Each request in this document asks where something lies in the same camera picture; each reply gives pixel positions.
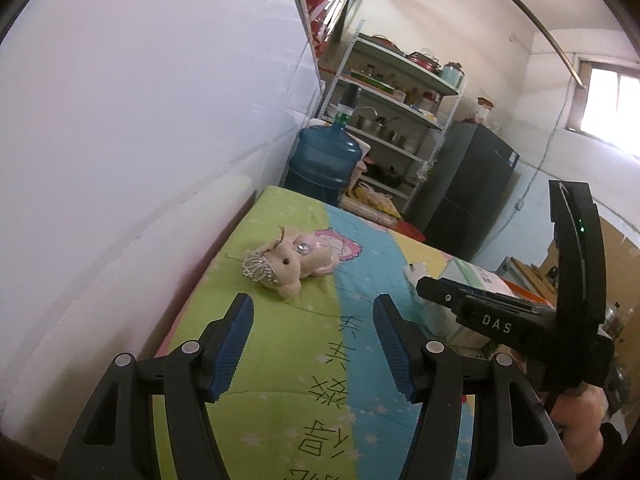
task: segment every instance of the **bedsheet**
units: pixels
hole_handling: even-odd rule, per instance
[[[324,237],[341,260],[333,275],[305,279],[288,300],[241,275],[244,251],[277,238],[280,225]],[[207,405],[232,480],[398,478],[420,406],[396,390],[372,302],[389,294],[405,319],[419,321],[402,275],[409,262],[437,276],[447,256],[297,193],[263,192],[200,280],[167,348],[197,338],[238,292],[254,299],[231,388]],[[455,479],[466,476],[472,412],[463,404]],[[154,398],[154,424],[162,478],[175,479],[163,397]]]

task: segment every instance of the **hand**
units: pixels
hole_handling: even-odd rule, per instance
[[[550,418],[564,426],[562,444],[576,474],[590,468],[602,452],[602,390],[587,384],[580,396],[561,395]]]

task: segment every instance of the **white wall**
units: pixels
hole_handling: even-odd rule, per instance
[[[407,53],[429,48],[441,64],[459,62],[469,83],[457,117],[484,96],[495,104],[495,121],[506,126],[534,35],[511,0],[363,0],[352,28],[360,19],[365,34],[382,34]]]
[[[319,97],[294,0],[31,0],[0,45],[2,429],[56,457]]]
[[[575,66],[581,59],[628,66],[635,66],[639,61],[620,31],[565,29],[553,30],[552,34],[574,59]],[[520,177],[492,233],[513,211],[513,205],[540,163],[546,142],[560,117],[558,128],[549,144],[542,173],[534,181],[523,211],[516,214],[492,244],[476,254],[475,263],[495,269],[505,256],[516,256],[526,263],[542,262],[552,237],[546,188],[549,178],[588,182],[600,215],[640,246],[640,160],[599,140],[566,130],[573,94],[574,84],[570,82],[568,71],[545,38],[537,33],[514,119],[502,131],[504,140],[521,156],[516,167]],[[567,101],[562,109],[565,97]]]

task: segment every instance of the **refrigerator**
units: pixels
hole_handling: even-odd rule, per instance
[[[453,123],[406,220],[427,245],[470,260],[495,221],[519,158],[482,124]]]

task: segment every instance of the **cartoon character print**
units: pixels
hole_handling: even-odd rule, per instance
[[[314,234],[332,248],[334,254],[340,258],[341,262],[353,260],[362,252],[362,246],[359,243],[354,242],[346,236],[342,236],[330,227],[316,231]]]

